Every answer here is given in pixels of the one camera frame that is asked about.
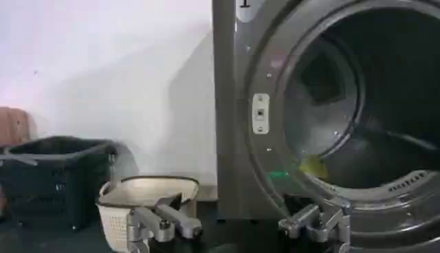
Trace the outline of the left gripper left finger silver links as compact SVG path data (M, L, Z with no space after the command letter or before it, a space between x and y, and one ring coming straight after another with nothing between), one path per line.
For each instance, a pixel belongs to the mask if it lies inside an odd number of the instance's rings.
M158 199L151 207L130 209L126 216L127 249L130 252L149 252L148 240L168 243L176 234L184 239L198 239L203 232L202 223L180 212L181 206L181 196L170 196Z

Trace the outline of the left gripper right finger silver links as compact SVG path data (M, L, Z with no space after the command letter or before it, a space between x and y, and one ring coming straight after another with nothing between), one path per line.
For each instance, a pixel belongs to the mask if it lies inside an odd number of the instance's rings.
M335 253L347 253L351 249L350 215L342 208L321 210L319 205L311 203L281 219L278 229L290 239L305 234L312 242L330 243Z

